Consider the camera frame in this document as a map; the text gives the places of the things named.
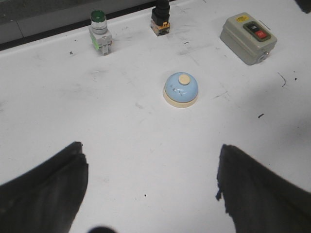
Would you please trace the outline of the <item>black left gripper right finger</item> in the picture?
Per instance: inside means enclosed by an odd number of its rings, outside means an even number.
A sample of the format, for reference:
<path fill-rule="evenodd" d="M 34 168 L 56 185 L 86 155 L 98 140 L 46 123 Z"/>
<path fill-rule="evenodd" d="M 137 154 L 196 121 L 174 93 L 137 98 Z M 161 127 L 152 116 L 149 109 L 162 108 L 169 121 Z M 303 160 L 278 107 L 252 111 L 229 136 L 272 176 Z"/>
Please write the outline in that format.
<path fill-rule="evenodd" d="M 311 195 L 233 145 L 223 145 L 216 199 L 237 233 L 309 233 Z"/>

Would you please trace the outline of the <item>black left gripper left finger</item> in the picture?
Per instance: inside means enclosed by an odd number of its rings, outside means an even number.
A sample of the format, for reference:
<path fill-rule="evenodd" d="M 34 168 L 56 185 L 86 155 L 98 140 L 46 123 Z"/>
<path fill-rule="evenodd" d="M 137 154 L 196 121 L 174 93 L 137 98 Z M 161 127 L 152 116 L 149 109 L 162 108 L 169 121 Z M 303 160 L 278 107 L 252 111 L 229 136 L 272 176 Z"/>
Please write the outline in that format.
<path fill-rule="evenodd" d="M 68 233 L 84 199 L 88 163 L 82 143 L 1 185 L 2 233 Z"/>

